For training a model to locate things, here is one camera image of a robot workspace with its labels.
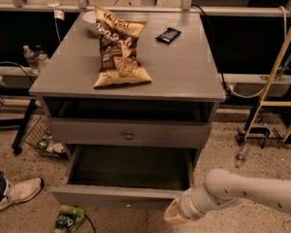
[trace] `potato chip bag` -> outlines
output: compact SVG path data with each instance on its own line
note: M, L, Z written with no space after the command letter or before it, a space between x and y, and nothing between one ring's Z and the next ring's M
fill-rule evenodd
M139 36L146 21L128 21L95 6L101 68L94 87L121 83L149 83L151 77L136 59Z

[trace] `green object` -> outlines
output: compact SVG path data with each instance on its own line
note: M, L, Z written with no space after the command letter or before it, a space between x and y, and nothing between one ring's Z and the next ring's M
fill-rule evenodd
M55 230L53 233L73 233L84 218L84 210L68 205L57 209Z

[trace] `drawer knob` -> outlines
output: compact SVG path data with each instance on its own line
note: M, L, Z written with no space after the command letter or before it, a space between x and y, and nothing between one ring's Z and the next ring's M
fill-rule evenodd
M125 135L126 140L133 140L133 133L128 131Z

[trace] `sneaker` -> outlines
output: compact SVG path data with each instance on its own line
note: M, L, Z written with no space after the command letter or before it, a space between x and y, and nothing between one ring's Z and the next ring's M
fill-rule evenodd
M6 180L7 186L4 191L4 198L0 202L0 211L8 206L26 202L32 199L43 188L43 180L40 178L18 183L19 178L14 177L12 182Z

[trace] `wire basket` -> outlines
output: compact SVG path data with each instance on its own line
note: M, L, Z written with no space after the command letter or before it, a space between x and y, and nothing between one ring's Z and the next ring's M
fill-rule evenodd
M48 147L41 150L41 148L38 148L39 146L38 144L44 139L48 139ZM52 146L54 145L54 141L52 139L48 127L45 124L45 116L39 117L35 125L32 127L27 136L24 138L23 142L34 148L42 156L51 157L66 156L66 153L64 151L57 152L53 150Z

